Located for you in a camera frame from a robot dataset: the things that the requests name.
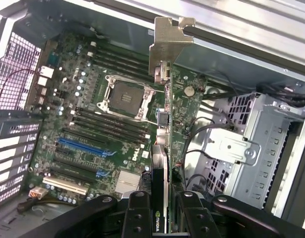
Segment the silver chipset heatsink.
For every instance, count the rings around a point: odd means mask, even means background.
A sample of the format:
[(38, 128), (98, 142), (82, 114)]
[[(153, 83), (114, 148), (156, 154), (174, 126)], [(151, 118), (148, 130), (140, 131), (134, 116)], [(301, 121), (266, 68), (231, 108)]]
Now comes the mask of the silver chipset heatsink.
[(140, 175), (127, 171), (120, 171), (115, 187), (115, 192), (123, 194), (128, 191), (137, 190), (140, 178)]

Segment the green motherboard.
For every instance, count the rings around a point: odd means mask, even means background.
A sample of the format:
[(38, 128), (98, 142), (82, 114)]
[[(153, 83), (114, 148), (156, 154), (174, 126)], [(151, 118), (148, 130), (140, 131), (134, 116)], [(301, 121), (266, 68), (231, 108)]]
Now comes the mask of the green motherboard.
[[(58, 55), (58, 65), (54, 68), (51, 90), (41, 108), (44, 121), (40, 132), (40, 137), (36, 150), (29, 167), (29, 175), (26, 185), (29, 189), (40, 187), (47, 192), (45, 199), (54, 200), (56, 203), (68, 203), (79, 205), (91, 200), (101, 194), (111, 194), (120, 197), (122, 193), (115, 192), (117, 179), (120, 171), (127, 171), (141, 175), (142, 172), (150, 169), (150, 149), (156, 140), (156, 110), (164, 106), (164, 89), (160, 85), (154, 84), (149, 71), (138, 70), (148, 77), (132, 76), (118, 73), (107, 68), (94, 65), (92, 61), (94, 53), (100, 46), (108, 48), (117, 47), (112, 45), (104, 36), (84, 36), (73, 32), (65, 31), (55, 40), (55, 47), (51, 52)], [(93, 112), (102, 113), (97, 108), (97, 103), (101, 102), (107, 87), (106, 75), (121, 75), (144, 83), (156, 90), (147, 114), (151, 131), (145, 138), (147, 143), (134, 143), (109, 136), (92, 134), (83, 129), (73, 127), (73, 119), (77, 116), (76, 108), (84, 108)], [(101, 145), (96, 142), (72, 136), (61, 132), (62, 128), (82, 132), (87, 135), (97, 137), (108, 143)], [(59, 138), (74, 140), (89, 146), (94, 146), (108, 152), (109, 156), (97, 156), (89, 152), (84, 152), (58, 142)], [(56, 147), (70, 150), (69, 155), (63, 155), (55, 151)], [(96, 173), (91, 173), (71, 166), (54, 162), (53, 158), (63, 158), (80, 164), (97, 168)], [(83, 181), (68, 178), (53, 172), (51, 167), (71, 171), (80, 175), (95, 179), (96, 182), (89, 184)], [(56, 177), (66, 181), (74, 182), (78, 185), (88, 187), (86, 195), (76, 194), (61, 188), (42, 183), (44, 177)]]

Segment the white expansion slot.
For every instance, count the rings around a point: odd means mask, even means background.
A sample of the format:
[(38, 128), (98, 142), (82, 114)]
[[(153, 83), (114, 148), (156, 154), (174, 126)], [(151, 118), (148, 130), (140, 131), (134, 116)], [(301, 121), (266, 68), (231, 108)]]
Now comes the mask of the white expansion slot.
[(89, 190), (88, 187), (78, 185), (74, 182), (66, 181), (56, 177), (44, 177), (42, 183), (49, 184), (50, 186), (61, 188), (80, 195), (86, 195)]

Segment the blue expansion slot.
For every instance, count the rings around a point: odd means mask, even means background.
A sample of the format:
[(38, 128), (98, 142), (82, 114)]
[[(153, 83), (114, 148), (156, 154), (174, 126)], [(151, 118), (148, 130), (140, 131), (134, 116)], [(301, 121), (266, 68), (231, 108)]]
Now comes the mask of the blue expansion slot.
[(103, 156), (107, 157), (109, 156), (108, 152), (102, 149), (99, 149), (94, 146), (89, 146), (87, 144), (83, 144), (74, 140), (66, 139), (66, 138), (59, 138), (58, 142), (64, 145), (67, 145), (69, 147), (84, 151), (84, 152), (89, 152), (91, 154), (95, 154), (97, 156)]

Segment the black RAM slot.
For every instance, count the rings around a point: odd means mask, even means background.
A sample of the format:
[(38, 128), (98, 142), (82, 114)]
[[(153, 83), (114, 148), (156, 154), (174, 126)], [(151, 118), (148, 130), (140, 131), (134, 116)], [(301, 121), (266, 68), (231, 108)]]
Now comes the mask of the black RAM slot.
[(126, 60), (126, 59), (120, 59), (120, 58), (107, 58), (107, 57), (102, 57), (102, 56), (95, 56), (93, 58), (94, 60), (99, 60), (101, 62), (106, 62), (106, 63), (112, 63), (113, 65), (124, 65), (124, 66), (129, 66), (138, 70), (143, 70), (145, 72), (148, 72), (148, 66), (145, 64), (133, 62), (131, 60)]
[(140, 67), (148, 68), (148, 62), (141, 59), (137, 59), (133, 56), (117, 54), (116, 52), (98, 50), (96, 53), (94, 53), (93, 58), (104, 58), (108, 60), (124, 62), (126, 64), (134, 64)]
[(103, 67), (103, 68), (107, 68), (109, 70), (118, 72), (118, 73), (122, 73), (122, 74), (126, 74), (126, 75), (132, 75), (132, 76), (140, 76), (140, 77), (148, 77), (150, 78), (150, 76), (148, 76), (148, 74), (144, 74), (143, 72), (140, 72), (134, 68), (128, 67), (128, 66), (115, 66), (103, 61), (99, 61), (99, 60), (95, 60), (92, 61), (92, 63), (94, 65)]
[(109, 122), (118, 122), (120, 124), (126, 124), (126, 125), (131, 125), (139, 128), (149, 128), (149, 125), (146, 122), (136, 122), (136, 121), (131, 121), (126, 118), (119, 118), (114, 115), (107, 115), (107, 114), (101, 114), (99, 112), (93, 112), (84, 108), (77, 107), (76, 108), (76, 114), (80, 116), (84, 116), (87, 118), (95, 119), (95, 120), (106, 120)]
[(134, 123), (130, 123), (125, 120), (112, 118), (108, 116), (98, 115), (98, 114), (89, 114), (86, 112), (80, 112), (74, 119), (75, 121), (83, 121), (88, 122), (94, 125), (107, 125), (114, 126), (120, 129), (126, 129), (130, 131), (137, 131), (140, 133), (149, 133), (151, 130), (140, 125), (136, 125)]
[(146, 55), (138, 54), (136, 52), (130, 51), (130, 50), (125, 50), (119, 47), (113, 47), (113, 48), (108, 48), (107, 46), (100, 46), (97, 48), (98, 52), (105, 52), (108, 54), (120, 56), (120, 57), (126, 57), (128, 59), (133, 59), (140, 61), (142, 63), (148, 63), (149, 62), (149, 57)]
[(125, 134), (125, 135), (134, 135), (138, 137), (145, 137), (147, 133), (145, 131), (139, 131), (139, 130), (130, 130), (125, 127), (117, 127), (115, 125), (107, 124), (107, 123), (97, 123), (97, 122), (91, 122), (86, 119), (81, 119), (81, 118), (74, 118), (73, 122), (76, 125), (82, 126), (82, 127), (87, 127), (87, 128), (92, 128), (92, 129), (107, 129), (109, 131), (113, 132), (118, 132), (120, 134)]

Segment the perforated metal drive cage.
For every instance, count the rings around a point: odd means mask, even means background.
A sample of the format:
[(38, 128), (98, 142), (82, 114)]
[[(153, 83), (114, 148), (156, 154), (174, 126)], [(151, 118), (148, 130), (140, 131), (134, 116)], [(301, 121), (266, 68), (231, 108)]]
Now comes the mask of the perforated metal drive cage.
[(216, 126), (197, 135), (202, 153), (187, 155), (187, 186), (204, 179), (211, 195), (223, 193), (263, 209), (289, 129), (294, 123), (305, 127), (305, 109), (262, 94), (220, 99), (214, 106), (227, 114), (234, 128)]

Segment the CPU socket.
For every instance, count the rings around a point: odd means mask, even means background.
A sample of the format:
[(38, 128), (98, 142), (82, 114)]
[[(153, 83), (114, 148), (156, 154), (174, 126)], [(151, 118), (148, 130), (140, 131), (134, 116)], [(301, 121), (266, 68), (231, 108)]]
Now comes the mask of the CPU socket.
[(149, 85), (113, 74), (106, 75), (105, 80), (107, 87), (104, 97), (97, 103), (97, 108), (102, 113), (132, 121), (148, 121), (148, 119), (140, 120), (137, 114), (143, 100), (144, 87), (150, 87)]

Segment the metal rear port block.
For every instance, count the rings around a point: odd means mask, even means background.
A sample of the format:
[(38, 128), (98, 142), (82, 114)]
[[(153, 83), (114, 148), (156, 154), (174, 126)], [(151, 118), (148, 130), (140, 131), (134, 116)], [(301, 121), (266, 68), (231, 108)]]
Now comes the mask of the metal rear port block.
[(52, 86), (54, 68), (41, 66), (35, 73), (32, 89), (31, 104), (43, 105)]

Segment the blue serial port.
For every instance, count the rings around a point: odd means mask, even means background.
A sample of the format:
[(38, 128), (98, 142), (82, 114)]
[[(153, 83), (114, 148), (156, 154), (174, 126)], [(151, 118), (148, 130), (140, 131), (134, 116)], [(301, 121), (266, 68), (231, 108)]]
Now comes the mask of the blue serial port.
[(56, 67), (58, 65), (58, 55), (55, 52), (51, 52), (48, 56), (47, 65)]

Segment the open grey PC case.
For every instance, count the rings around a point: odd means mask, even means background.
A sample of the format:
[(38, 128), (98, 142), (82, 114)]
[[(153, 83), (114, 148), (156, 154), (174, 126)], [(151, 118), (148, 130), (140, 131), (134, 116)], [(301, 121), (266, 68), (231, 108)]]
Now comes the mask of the open grey PC case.
[[(43, 105), (31, 104), (31, 89), (35, 73), (48, 66), (56, 38), (65, 31), (104, 36), (114, 46), (149, 57), (156, 17), (172, 18), (173, 25), (180, 17), (196, 21), (183, 30), (193, 44), (172, 66), (172, 170), (180, 169), (186, 190), (204, 189), (208, 200), (225, 195), (211, 195), (204, 179), (188, 188), (185, 174), (187, 155), (202, 153), (200, 132), (234, 128), (216, 101), (262, 94), (305, 109), (305, 0), (0, 0), (0, 238), (20, 238), (111, 195), (71, 205), (47, 201), (44, 189), (26, 185), (44, 121)], [(192, 97), (184, 94), (187, 86), (195, 90)], [(120, 201), (134, 191), (111, 196)], [(174, 224), (172, 182), (170, 199), (170, 232), (152, 230), (152, 238), (188, 238)], [(260, 210), (303, 228), (305, 238), (305, 127), (300, 123), (289, 129)]]

